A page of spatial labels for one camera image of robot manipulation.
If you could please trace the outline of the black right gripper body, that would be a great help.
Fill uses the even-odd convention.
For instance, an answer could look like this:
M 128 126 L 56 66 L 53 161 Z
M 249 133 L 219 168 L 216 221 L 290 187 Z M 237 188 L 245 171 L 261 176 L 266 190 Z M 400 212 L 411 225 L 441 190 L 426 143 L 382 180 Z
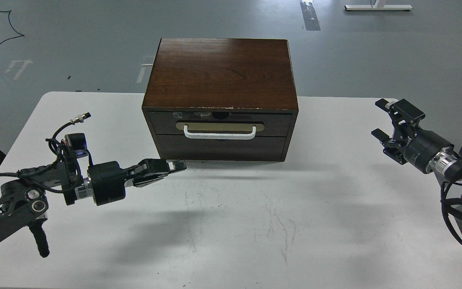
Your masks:
M 403 159 L 420 172 L 429 174 L 429 163 L 443 149 L 453 149 L 454 145 L 431 130 L 417 129 L 408 141 Z

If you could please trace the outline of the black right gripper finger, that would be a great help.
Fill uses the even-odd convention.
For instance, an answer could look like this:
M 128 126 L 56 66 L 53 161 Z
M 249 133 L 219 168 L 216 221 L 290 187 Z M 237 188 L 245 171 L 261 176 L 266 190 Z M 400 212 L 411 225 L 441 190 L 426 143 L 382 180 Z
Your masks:
M 414 137 L 419 128 L 419 122 L 426 114 L 405 99 L 387 101 L 381 98 L 375 105 L 389 114 L 393 126 L 392 139 L 406 139 Z
M 393 138 L 389 137 L 385 132 L 380 130 L 379 128 L 373 130 L 371 135 L 375 137 L 383 146 L 383 153 L 389 156 L 392 160 L 396 161 L 401 165 L 407 163 L 407 160 L 403 156 L 405 152 L 406 146 L 394 140 Z

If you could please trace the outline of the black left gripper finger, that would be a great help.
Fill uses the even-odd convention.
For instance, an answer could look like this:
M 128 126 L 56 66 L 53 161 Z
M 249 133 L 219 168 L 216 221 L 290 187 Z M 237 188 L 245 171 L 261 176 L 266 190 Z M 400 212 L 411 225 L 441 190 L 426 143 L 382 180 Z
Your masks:
M 143 159 L 126 169 L 127 179 L 159 179 L 187 169 L 184 160 Z
M 133 177 L 133 186 L 136 188 L 142 188 L 152 183 L 161 181 L 167 177 L 169 173 L 155 173 L 155 174 L 137 174 Z

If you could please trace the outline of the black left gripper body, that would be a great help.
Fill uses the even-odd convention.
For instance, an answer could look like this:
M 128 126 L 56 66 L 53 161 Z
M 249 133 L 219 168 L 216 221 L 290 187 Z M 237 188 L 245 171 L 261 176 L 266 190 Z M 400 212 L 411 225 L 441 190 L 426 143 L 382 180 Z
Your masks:
M 125 199 L 127 172 L 117 161 L 99 163 L 88 167 L 88 176 L 95 204 L 102 206 Z

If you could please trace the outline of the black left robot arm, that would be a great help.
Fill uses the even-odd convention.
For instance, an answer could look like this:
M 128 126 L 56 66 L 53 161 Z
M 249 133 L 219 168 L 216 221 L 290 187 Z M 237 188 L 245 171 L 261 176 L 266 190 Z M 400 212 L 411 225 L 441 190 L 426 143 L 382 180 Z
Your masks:
M 78 115 L 46 139 L 55 156 L 53 163 L 15 173 L 0 173 L 0 177 L 12 177 L 0 187 L 0 242 L 28 227 L 38 252 L 46 258 L 50 254 L 42 228 L 49 208 L 46 192 L 62 194 L 67 205 L 91 197 L 101 206 L 124 199 L 127 187 L 141 188 L 186 169 L 183 160 L 143 159 L 125 169 L 116 161 L 94 164 L 83 133 L 57 139 L 62 130 L 90 116 L 90 113 Z

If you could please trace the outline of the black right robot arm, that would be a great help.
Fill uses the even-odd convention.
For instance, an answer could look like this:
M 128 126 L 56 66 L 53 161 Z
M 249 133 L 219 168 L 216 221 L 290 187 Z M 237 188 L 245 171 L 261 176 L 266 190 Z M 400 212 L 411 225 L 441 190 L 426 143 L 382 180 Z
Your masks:
M 423 174 L 433 173 L 440 185 L 441 213 L 449 232 L 462 245 L 450 216 L 462 221 L 462 146 L 454 145 L 431 130 L 419 126 L 425 113 L 409 101 L 379 99 L 375 105 L 386 112 L 393 126 L 392 136 L 379 128 L 371 134 L 382 144 L 383 153 L 401 165 L 410 163 Z

